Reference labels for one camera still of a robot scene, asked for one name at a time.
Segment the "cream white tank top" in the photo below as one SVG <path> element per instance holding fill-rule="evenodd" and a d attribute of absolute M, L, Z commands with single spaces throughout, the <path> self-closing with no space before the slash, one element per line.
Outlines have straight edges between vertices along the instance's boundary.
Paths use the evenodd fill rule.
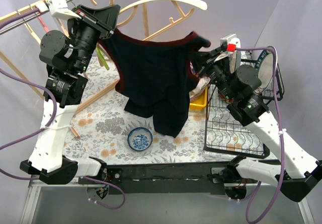
<path fill-rule="evenodd" d="M 211 79 L 209 77 L 200 78 L 196 88 L 189 92 L 190 101 L 195 101 L 205 91 L 210 81 Z"/>

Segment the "navy maroon tank top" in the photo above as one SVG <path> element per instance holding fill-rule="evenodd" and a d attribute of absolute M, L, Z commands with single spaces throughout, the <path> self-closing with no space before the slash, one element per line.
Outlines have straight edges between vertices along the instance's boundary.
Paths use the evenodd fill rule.
<path fill-rule="evenodd" d="M 156 132 L 177 137 L 188 119 L 189 93 L 199 79 L 190 70 L 190 52 L 211 42 L 196 32 L 169 42 L 141 41 L 116 30 L 99 41 L 111 57 L 120 80 L 115 90 L 128 97 L 125 111 L 153 118 Z"/>

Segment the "pink plastic hanger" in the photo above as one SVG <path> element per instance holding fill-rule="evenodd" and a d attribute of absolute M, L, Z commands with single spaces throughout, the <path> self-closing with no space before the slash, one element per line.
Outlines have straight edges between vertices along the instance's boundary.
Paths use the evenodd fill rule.
<path fill-rule="evenodd" d="M 49 32 L 49 28 L 47 27 L 47 25 L 45 24 L 45 22 L 43 21 L 43 19 L 41 17 L 38 17 L 37 19 L 40 22 L 41 26 L 43 27 L 44 31 L 46 33 Z"/>

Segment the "red teal tank top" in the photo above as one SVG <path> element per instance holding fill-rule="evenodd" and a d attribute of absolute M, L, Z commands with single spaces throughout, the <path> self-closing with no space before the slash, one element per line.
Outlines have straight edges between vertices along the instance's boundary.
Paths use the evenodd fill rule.
<path fill-rule="evenodd" d="M 195 68 L 194 68 L 192 62 L 190 62 L 190 72 L 192 75 L 194 75 L 196 77 L 198 76 L 198 73 L 195 71 Z"/>

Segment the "beige wooden hanger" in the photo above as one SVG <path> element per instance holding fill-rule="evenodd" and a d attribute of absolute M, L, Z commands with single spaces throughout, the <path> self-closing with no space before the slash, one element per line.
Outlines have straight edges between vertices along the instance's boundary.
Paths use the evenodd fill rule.
<path fill-rule="evenodd" d="M 206 0 L 113 0 L 121 6 L 118 29 L 135 39 L 171 41 L 191 31 L 207 37 L 204 23 L 210 9 Z M 107 6 L 110 0 L 84 0 L 95 9 Z"/>

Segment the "cream plastic hanger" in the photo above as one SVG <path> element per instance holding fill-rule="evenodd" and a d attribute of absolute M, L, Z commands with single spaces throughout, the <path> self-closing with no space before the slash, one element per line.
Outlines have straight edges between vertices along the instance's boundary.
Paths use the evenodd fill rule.
<path fill-rule="evenodd" d="M 38 37 L 38 35 L 35 33 L 35 31 L 31 28 L 31 26 L 25 21 L 25 19 L 24 18 L 22 18 L 22 21 L 23 21 L 23 23 L 24 23 L 24 25 L 25 25 L 25 27 L 27 28 L 27 30 L 29 31 L 29 33 L 31 34 L 31 36 L 37 41 L 37 43 L 40 45 L 40 43 L 41 43 L 41 39 Z"/>

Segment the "lime green hanger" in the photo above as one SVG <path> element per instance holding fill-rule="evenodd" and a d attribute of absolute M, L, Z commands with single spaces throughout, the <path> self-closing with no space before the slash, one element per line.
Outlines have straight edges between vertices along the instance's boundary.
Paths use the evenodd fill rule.
<path fill-rule="evenodd" d="M 104 67 L 106 70 L 109 70 L 110 68 L 104 58 L 103 52 L 100 50 L 98 46 L 96 47 L 96 54 L 97 54 L 100 66 Z"/>

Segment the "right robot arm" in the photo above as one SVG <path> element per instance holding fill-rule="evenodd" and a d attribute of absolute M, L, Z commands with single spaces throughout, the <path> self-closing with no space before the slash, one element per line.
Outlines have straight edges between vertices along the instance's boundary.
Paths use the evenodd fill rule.
<path fill-rule="evenodd" d="M 190 52 L 188 58 L 194 70 L 207 75 L 218 91 L 231 103 L 227 109 L 244 128 L 255 134 L 279 157 L 280 165 L 256 162 L 237 156 L 224 169 L 213 174 L 223 182 L 253 179 L 279 186 L 288 199 L 300 202 L 321 181 L 321 162 L 308 154 L 277 122 L 268 106 L 255 90 L 262 84 L 258 71 L 249 64 L 229 69 L 229 57 L 219 49 Z"/>

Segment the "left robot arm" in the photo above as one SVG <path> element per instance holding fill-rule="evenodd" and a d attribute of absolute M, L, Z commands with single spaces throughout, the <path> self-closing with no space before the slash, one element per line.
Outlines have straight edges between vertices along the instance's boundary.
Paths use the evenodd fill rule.
<path fill-rule="evenodd" d="M 39 58 L 48 72 L 42 131 L 20 169 L 46 184 L 65 185 L 75 177 L 89 177 L 101 184 L 107 178 L 106 163 L 94 157 L 67 157 L 63 146 L 88 81 L 83 73 L 99 40 L 113 35 L 120 6 L 91 9 L 78 5 L 72 11 L 75 17 L 67 21 L 68 34 L 51 30 L 41 39 Z"/>

